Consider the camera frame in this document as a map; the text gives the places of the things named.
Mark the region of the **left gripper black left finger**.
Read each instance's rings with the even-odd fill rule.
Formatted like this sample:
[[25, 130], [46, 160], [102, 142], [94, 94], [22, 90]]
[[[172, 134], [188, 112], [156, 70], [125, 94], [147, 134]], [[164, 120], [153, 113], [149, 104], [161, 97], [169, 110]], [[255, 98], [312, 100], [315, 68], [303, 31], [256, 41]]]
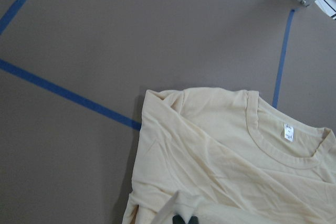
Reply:
[[178, 212], [175, 212], [172, 217], [172, 224], [187, 224], [185, 218]]

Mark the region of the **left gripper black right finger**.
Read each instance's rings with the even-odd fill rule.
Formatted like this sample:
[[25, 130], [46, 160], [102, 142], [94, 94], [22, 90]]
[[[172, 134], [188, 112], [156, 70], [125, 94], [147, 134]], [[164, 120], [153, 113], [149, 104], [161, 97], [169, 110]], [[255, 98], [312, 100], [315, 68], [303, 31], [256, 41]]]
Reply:
[[199, 218], [197, 216], [197, 211], [194, 211], [189, 219], [189, 224], [199, 224]]

